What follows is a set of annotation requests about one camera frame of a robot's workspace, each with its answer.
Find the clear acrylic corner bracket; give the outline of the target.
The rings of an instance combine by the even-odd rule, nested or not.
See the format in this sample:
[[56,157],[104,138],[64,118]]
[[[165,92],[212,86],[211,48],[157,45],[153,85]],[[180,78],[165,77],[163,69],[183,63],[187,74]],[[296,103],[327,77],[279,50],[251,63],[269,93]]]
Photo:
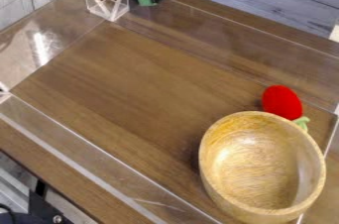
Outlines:
[[84,0],[86,10],[105,21],[114,22],[128,11],[128,0]]

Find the red plush strawberry toy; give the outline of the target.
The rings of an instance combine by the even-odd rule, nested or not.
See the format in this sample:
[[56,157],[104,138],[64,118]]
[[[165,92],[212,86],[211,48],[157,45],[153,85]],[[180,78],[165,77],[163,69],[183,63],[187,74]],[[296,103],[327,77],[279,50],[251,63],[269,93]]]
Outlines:
[[308,131],[309,118],[303,115],[301,101],[296,93],[284,85],[269,86],[261,94],[261,109],[293,122]]

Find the brown wooden bowl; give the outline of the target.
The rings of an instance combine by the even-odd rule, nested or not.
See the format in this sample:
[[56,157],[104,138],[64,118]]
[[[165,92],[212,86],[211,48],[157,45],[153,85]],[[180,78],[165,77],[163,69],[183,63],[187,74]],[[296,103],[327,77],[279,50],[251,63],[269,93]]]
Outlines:
[[223,117],[199,147],[199,170],[219,209],[247,224],[285,224],[317,199],[325,163],[309,134],[259,111]]

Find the clear acrylic barrier wall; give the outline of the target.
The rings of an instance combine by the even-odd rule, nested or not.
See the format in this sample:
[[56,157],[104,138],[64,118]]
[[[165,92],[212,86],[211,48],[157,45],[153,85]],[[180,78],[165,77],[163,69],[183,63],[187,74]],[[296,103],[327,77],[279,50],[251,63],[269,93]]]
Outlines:
[[208,0],[164,0],[105,21],[56,0],[0,32],[0,152],[101,224],[247,224],[199,170],[208,128],[297,95],[325,183],[287,224],[339,224],[339,43]]

